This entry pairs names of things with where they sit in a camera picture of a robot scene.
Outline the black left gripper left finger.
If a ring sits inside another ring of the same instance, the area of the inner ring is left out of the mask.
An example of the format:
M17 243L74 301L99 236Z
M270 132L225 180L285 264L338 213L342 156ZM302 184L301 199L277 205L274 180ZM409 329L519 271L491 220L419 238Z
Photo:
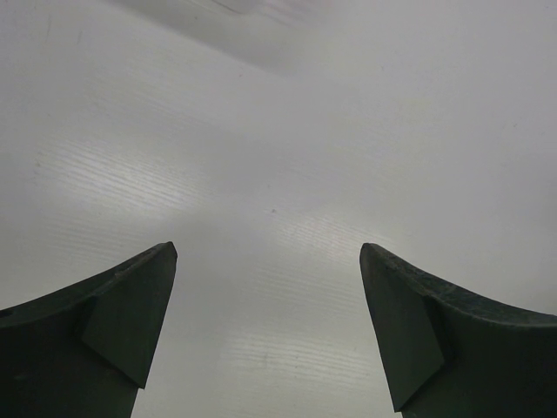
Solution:
M129 417L177 270L171 242L1 312L3 417Z

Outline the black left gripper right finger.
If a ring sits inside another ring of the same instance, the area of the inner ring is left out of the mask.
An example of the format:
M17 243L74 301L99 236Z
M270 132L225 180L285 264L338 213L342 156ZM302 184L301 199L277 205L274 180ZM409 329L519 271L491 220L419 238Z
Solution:
M395 412L555 416L553 315L488 299L376 244L359 263Z

